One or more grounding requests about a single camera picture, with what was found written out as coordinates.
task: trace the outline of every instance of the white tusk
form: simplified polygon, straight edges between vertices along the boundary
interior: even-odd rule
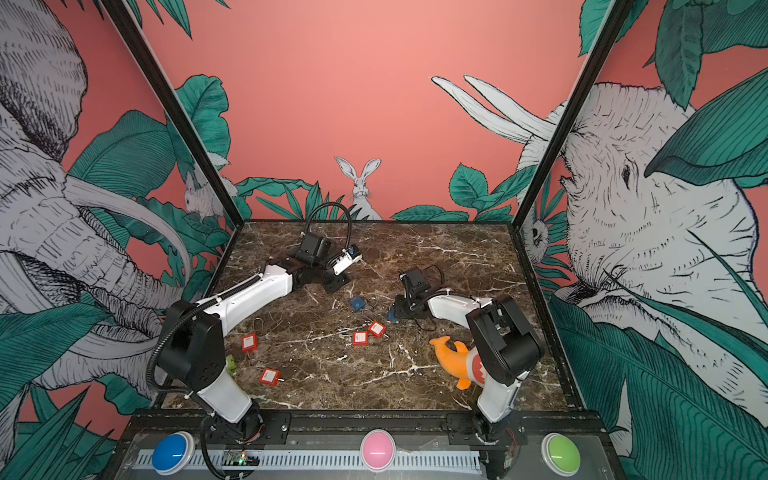
[[[470,77],[469,75],[464,75],[464,79],[474,87],[485,100],[496,107],[498,111],[503,113],[507,118],[539,138],[543,138],[547,141],[552,139],[555,124],[543,120],[525,110],[513,98],[510,98],[506,93],[488,82],[480,80],[479,78]]]
[[[11,252],[0,253],[0,296],[21,313],[37,313],[53,308],[29,279],[24,266]]]
[[[483,127],[488,128],[493,133],[519,144],[525,144],[531,138],[531,132],[523,130],[517,124],[506,118],[499,117],[497,114],[483,107],[482,104],[475,100],[470,94],[450,81],[441,77],[432,77],[432,81],[451,95],[470,117],[474,118],[476,122]]]
[[[120,342],[88,332],[69,347],[69,351],[89,359],[115,360],[141,355],[156,345],[156,338],[143,342]]]
[[[125,215],[126,217],[144,222],[157,230],[160,235],[166,237],[178,250],[179,256],[184,262],[184,283],[186,284],[187,280],[189,280],[192,265],[184,242],[181,241],[176,230],[154,212],[142,207],[130,198],[123,197],[72,176],[67,176],[64,196],[79,207],[104,208],[116,214]]]

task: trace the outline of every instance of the green button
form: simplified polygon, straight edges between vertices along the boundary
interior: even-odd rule
[[[576,444],[563,435],[556,435],[549,441],[549,458],[564,473],[575,473],[581,465],[581,455]]]

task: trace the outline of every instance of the orange shark plush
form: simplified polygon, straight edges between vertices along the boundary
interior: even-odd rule
[[[458,379],[456,388],[466,390],[472,382],[485,386],[486,372],[480,362],[477,348],[469,350],[464,343],[454,342],[453,344],[456,345],[454,352],[446,345],[450,339],[450,336],[441,336],[429,340],[429,343],[435,347],[435,354],[442,368]]]

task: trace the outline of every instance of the elephant eye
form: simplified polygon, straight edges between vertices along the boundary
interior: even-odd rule
[[[629,165],[624,165],[624,170],[621,172],[621,178],[624,179],[624,185],[629,189]]]

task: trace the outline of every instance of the brown marble surface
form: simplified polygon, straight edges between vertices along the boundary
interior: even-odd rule
[[[215,291],[224,290],[253,274],[270,255],[296,246],[299,223],[247,223],[237,240]],[[346,225],[314,223],[343,243]],[[225,339],[234,356],[234,378],[264,408],[289,409],[467,409],[482,389],[456,389],[457,379],[438,364],[429,340],[450,335],[472,348],[470,332],[447,320],[436,330],[420,329],[413,320],[386,321],[395,295],[402,293],[399,274],[411,267],[436,263],[452,289],[475,296],[513,296],[535,325],[538,319],[531,295],[505,225],[356,223],[353,243],[363,262],[348,270],[352,281],[333,295],[320,285],[280,298],[244,320]],[[439,280],[434,270],[427,275]],[[354,312],[348,301],[366,301]],[[352,333],[373,320],[387,327],[383,338],[369,336],[368,346],[353,346]],[[430,320],[420,320],[432,328]],[[243,353],[241,339],[258,336],[258,350]],[[281,371],[277,386],[259,383],[265,367]],[[169,395],[164,408],[193,408],[178,394]],[[567,410],[554,360],[547,354],[523,383],[516,409]]]

